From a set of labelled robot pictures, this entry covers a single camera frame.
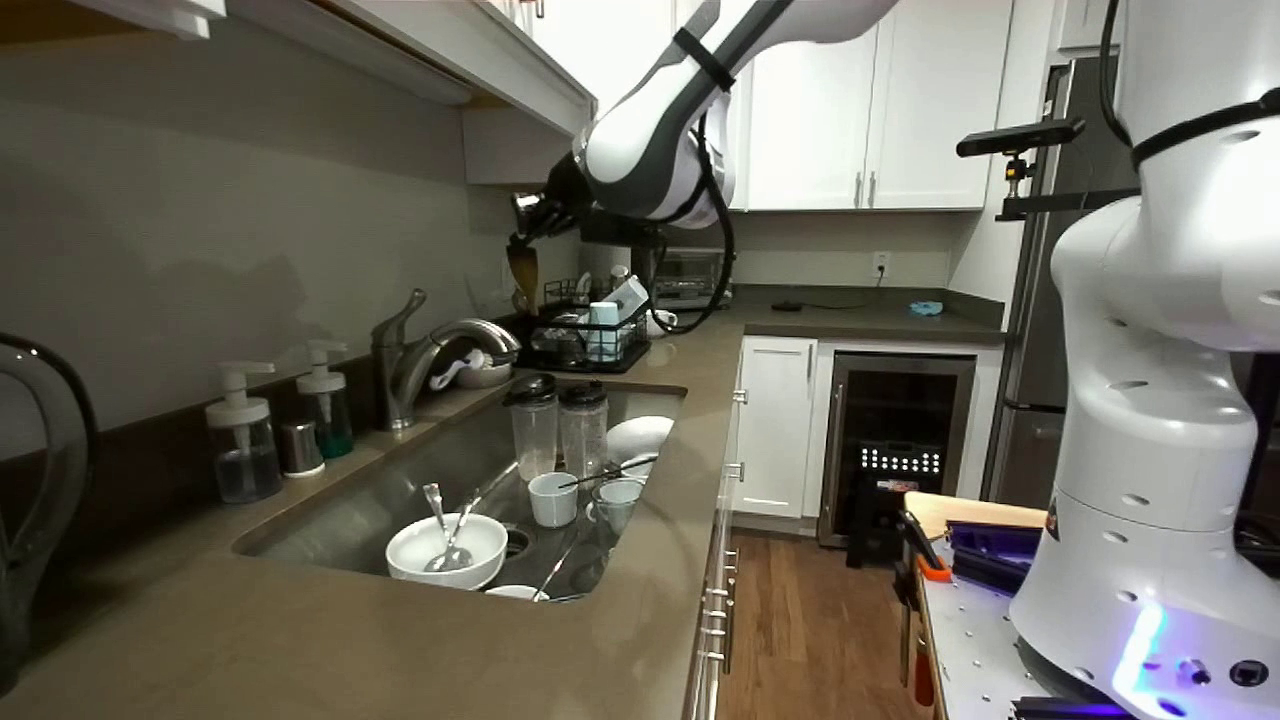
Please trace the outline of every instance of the kitchen faucet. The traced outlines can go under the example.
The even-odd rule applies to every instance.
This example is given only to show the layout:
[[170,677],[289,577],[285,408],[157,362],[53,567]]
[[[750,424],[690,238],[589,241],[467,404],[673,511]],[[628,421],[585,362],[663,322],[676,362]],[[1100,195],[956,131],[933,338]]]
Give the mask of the kitchen faucet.
[[403,325],[422,306],[427,306],[427,294],[416,287],[397,317],[371,330],[371,367],[381,388],[377,399],[381,399],[383,428],[392,433],[407,428],[411,404],[422,391],[427,373],[435,367],[445,348],[453,348],[456,341],[477,341],[483,351],[491,351],[494,365],[505,362],[517,365],[517,351],[519,351],[519,341],[491,322],[456,322],[407,343]]

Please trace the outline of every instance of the sink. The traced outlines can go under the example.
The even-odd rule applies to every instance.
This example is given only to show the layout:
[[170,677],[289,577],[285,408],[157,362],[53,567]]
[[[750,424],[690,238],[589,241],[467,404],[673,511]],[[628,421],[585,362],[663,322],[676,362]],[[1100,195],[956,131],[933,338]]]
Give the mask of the sink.
[[[606,388],[606,428],[633,417],[679,411],[679,388]],[[235,551],[275,563],[308,563],[329,574],[386,577],[383,546],[411,522],[427,515],[418,483],[435,482],[445,508],[460,508],[478,493],[477,511],[508,526],[508,559],[491,584],[549,580],[551,600],[589,598],[618,532],[604,515],[581,511],[567,527],[541,527],[517,475],[508,408],[494,399],[445,421],[416,446],[386,452],[381,464],[294,503],[280,522],[249,532]]]

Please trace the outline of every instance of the soap dispenser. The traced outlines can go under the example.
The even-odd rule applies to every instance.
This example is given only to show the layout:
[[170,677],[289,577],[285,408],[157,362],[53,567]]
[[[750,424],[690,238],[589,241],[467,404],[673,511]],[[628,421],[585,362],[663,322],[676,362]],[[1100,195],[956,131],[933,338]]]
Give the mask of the soap dispenser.
[[352,417],[348,417],[348,377],[329,367],[332,351],[348,351],[343,341],[308,341],[310,373],[294,381],[303,417],[316,424],[316,446],[324,460],[352,452]]
[[270,404],[249,396],[249,377],[275,373],[275,365],[223,365],[223,399],[205,408],[211,436],[211,475],[223,503],[249,503],[280,490]]

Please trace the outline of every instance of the white robot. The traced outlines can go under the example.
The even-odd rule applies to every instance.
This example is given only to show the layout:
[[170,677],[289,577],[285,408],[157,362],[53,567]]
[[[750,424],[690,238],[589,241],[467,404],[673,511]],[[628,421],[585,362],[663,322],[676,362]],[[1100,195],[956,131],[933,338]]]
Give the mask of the white robot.
[[[545,209],[711,223],[723,181],[690,119],[757,51],[850,39],[886,10],[702,0],[575,139]],[[1280,0],[1125,13],[1116,113],[1144,194],[1083,215],[1051,260],[1066,428],[1011,626],[1137,717],[1264,720],[1280,717],[1280,584],[1231,550],[1254,421],[1226,351],[1280,348]]]

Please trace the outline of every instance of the wooden floor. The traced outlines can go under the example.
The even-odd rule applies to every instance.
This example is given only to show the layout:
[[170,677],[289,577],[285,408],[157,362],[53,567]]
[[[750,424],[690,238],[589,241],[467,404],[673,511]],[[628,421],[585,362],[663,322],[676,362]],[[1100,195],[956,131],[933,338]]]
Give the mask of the wooden floor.
[[891,567],[817,540],[734,532],[734,650],[723,720],[918,720],[898,684]]

